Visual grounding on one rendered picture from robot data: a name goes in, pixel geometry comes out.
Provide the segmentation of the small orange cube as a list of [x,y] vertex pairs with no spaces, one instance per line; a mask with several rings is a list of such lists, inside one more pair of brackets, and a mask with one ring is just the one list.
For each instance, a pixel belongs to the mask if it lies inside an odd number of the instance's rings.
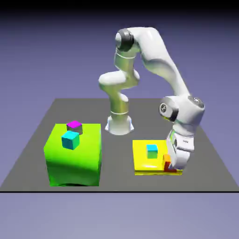
[[163,169],[165,172],[176,173],[177,170],[171,166],[171,158],[169,154],[163,155]]

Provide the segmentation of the large yellow box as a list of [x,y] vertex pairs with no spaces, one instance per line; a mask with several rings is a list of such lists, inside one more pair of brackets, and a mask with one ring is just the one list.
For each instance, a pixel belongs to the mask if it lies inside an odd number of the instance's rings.
[[[158,147],[157,159],[147,158],[147,144],[156,144]],[[168,154],[167,144],[165,140],[133,140],[133,161],[134,173],[141,175],[182,175],[182,170],[177,170],[176,173],[165,172],[163,169],[163,155]]]

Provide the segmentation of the small cyan cube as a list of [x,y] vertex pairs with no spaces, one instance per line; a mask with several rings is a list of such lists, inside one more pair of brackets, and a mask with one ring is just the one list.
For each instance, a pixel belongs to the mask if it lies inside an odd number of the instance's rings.
[[158,157],[158,147],[156,144],[147,144],[147,158],[148,159],[157,159]]
[[74,150],[79,145],[79,133],[73,131],[67,131],[62,135],[62,146],[66,149]]

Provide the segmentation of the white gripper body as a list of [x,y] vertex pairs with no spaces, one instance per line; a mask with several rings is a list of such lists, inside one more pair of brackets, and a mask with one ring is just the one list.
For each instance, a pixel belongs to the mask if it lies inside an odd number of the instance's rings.
[[173,134],[167,137],[166,144],[172,168],[183,170],[190,158],[191,138]]

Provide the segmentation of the small magenta cube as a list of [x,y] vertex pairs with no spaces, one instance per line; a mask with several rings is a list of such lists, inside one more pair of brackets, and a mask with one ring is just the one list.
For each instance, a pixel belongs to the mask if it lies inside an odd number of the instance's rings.
[[73,132],[77,132],[80,135],[83,134],[83,126],[82,123],[80,123],[77,120],[71,121],[69,123],[66,124],[67,126],[67,130],[68,131],[73,131]]

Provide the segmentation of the large green box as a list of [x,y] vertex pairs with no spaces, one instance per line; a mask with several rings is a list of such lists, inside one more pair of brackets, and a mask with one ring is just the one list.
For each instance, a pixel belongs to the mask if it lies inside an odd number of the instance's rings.
[[62,145],[62,136],[66,132],[65,124],[55,124],[43,148],[50,186],[99,186],[101,125],[83,124],[83,134],[74,150]]

